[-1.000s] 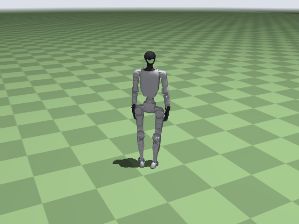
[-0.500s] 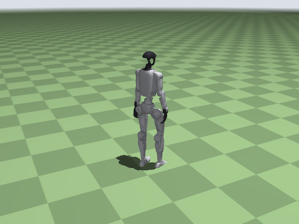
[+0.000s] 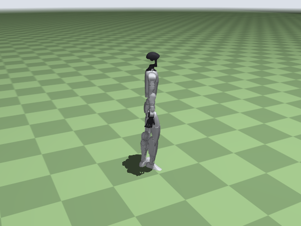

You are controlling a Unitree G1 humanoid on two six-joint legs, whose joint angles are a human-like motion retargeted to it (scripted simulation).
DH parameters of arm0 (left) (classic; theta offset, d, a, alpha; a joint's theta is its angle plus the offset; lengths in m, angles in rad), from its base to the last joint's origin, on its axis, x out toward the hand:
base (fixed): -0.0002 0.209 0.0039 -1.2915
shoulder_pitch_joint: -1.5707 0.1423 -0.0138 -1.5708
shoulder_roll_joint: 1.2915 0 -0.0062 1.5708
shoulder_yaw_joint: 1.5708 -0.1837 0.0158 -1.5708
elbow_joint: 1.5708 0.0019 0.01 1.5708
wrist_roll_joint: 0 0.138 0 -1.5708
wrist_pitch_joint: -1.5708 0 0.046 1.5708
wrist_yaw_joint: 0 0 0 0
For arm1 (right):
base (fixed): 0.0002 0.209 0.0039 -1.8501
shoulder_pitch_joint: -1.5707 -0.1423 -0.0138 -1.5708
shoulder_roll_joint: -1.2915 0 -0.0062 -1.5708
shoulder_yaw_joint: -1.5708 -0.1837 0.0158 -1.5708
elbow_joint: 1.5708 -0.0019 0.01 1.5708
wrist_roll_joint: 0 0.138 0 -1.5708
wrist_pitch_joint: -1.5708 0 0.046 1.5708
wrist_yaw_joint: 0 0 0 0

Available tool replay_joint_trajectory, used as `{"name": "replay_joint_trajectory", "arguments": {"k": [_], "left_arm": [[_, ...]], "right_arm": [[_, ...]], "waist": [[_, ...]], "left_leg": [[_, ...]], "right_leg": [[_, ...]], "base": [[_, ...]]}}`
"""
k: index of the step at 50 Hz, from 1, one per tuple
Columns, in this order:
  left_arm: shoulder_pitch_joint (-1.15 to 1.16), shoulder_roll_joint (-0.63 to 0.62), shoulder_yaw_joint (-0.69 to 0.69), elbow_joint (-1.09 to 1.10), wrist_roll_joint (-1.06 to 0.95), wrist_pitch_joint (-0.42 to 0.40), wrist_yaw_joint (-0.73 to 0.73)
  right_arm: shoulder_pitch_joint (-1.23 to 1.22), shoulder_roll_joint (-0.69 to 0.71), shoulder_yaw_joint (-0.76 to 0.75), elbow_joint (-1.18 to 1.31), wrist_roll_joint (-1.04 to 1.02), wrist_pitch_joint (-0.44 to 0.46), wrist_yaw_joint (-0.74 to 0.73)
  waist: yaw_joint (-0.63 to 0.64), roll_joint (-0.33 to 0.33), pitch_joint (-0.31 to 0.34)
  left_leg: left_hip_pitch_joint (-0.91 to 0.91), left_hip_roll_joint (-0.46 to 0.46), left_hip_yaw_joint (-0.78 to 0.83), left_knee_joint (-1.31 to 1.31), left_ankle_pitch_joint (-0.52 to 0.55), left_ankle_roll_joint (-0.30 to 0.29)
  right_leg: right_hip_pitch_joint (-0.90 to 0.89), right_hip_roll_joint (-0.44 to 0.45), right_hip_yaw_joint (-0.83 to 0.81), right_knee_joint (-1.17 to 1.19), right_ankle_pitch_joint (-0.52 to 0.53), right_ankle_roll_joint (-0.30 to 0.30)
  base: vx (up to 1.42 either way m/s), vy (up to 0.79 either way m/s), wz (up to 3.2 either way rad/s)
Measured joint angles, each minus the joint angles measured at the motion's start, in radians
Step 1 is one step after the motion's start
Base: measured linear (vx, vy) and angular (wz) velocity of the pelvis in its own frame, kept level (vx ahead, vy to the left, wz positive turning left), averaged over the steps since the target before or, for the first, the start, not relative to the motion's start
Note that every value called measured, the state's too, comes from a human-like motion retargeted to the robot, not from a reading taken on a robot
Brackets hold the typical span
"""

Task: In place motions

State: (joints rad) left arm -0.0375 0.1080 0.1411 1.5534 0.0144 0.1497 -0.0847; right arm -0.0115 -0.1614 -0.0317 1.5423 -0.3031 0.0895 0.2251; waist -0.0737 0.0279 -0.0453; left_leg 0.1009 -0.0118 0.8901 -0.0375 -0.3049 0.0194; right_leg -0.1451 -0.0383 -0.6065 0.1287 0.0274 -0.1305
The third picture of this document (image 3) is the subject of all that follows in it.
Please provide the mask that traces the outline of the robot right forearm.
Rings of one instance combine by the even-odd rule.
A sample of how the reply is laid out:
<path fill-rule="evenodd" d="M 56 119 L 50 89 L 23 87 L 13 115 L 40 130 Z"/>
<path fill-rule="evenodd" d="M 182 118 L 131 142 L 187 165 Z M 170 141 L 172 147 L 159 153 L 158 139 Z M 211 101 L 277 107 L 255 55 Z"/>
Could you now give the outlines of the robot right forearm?
<path fill-rule="evenodd" d="M 151 94 L 150 98 L 149 98 L 149 113 L 150 113 L 150 117 L 154 116 L 154 112 L 155 112 L 155 98 L 156 95 L 155 94 Z"/>

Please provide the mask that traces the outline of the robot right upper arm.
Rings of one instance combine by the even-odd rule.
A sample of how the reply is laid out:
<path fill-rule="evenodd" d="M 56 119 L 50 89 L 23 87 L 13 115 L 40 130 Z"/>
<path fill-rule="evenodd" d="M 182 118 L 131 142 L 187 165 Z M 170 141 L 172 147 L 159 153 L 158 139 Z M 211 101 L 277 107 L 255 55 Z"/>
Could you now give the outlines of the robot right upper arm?
<path fill-rule="evenodd" d="M 149 82 L 148 96 L 150 98 L 151 94 L 155 94 L 155 93 L 153 93 L 153 91 L 155 89 L 155 82 L 156 82 L 156 75 L 154 73 L 149 73 L 148 82 Z"/>

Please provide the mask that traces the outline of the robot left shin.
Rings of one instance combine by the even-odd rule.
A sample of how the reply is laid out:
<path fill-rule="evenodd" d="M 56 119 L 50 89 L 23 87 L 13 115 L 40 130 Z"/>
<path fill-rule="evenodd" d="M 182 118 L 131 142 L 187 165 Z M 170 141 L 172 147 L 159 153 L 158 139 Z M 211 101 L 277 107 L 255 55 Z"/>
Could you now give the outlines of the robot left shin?
<path fill-rule="evenodd" d="M 143 133 L 142 133 L 142 135 L 143 135 Z M 141 138 L 142 138 L 142 135 L 141 135 Z M 141 152 L 142 152 L 141 161 L 143 160 L 143 162 L 146 161 L 146 155 L 147 155 L 147 151 L 148 151 L 148 144 L 149 144 L 148 140 L 143 140 L 143 138 L 141 139 Z"/>

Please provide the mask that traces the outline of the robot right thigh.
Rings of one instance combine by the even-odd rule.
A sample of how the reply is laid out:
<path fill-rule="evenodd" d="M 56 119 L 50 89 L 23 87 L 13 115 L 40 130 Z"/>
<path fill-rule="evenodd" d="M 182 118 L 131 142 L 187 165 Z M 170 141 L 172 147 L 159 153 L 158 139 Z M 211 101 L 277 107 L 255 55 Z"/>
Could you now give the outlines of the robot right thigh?
<path fill-rule="evenodd" d="M 146 113 L 147 119 L 148 119 L 148 114 L 149 114 L 149 110 Z M 152 134 L 152 136 L 150 138 L 152 138 L 154 143 L 156 144 L 158 139 L 159 139 L 159 136 L 160 136 L 160 123 L 159 123 L 159 119 L 158 119 L 158 116 L 157 116 L 156 112 L 154 112 L 154 118 L 153 119 L 154 119 L 155 125 L 152 125 L 152 128 L 150 127 L 151 134 Z"/>

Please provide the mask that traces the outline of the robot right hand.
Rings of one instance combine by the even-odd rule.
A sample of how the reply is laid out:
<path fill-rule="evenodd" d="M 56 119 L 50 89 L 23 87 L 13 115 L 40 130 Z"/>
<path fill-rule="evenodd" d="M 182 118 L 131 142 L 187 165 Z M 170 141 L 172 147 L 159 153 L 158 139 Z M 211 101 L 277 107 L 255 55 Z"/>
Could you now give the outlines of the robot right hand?
<path fill-rule="evenodd" d="M 154 119 L 153 119 L 154 117 L 150 117 L 150 113 L 148 114 L 148 120 L 147 120 L 147 122 L 146 122 L 146 125 L 145 125 L 145 127 L 147 127 L 147 128 L 152 128 L 152 125 L 155 125 L 155 122 L 154 122 Z"/>

